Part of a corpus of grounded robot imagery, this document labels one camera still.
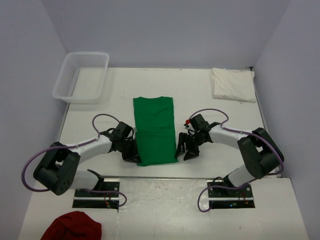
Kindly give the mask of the green t shirt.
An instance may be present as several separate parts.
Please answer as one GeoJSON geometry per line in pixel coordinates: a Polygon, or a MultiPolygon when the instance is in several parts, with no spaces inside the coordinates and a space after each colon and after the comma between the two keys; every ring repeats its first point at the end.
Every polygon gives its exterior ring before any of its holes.
{"type": "Polygon", "coordinates": [[[176,131],[172,97],[133,99],[138,166],[175,164],[176,131]]]}

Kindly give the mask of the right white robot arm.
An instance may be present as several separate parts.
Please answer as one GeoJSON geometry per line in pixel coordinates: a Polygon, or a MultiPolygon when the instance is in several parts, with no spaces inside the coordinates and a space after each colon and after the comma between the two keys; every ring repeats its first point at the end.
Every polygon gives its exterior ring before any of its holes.
{"type": "Polygon", "coordinates": [[[205,143],[222,144],[240,151],[243,165],[223,178],[220,188],[233,197],[247,184],[271,175],[272,171],[284,168],[284,156],[264,128],[251,132],[229,129],[218,122],[208,123],[201,114],[187,120],[191,133],[181,132],[175,152],[177,159],[190,160],[200,155],[199,146],[205,143]]]}

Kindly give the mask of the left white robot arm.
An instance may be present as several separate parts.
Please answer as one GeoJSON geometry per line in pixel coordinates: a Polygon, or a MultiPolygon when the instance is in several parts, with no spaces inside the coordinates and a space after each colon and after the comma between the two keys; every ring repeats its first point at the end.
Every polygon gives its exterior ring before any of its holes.
{"type": "Polygon", "coordinates": [[[91,169],[78,170],[78,166],[84,161],[112,152],[121,153],[126,162],[141,161],[134,129],[122,121],[116,128],[100,132],[89,143],[81,142],[75,146],[53,143],[35,168],[33,177],[57,196],[75,189],[97,197],[106,191],[103,177],[91,169]]]}

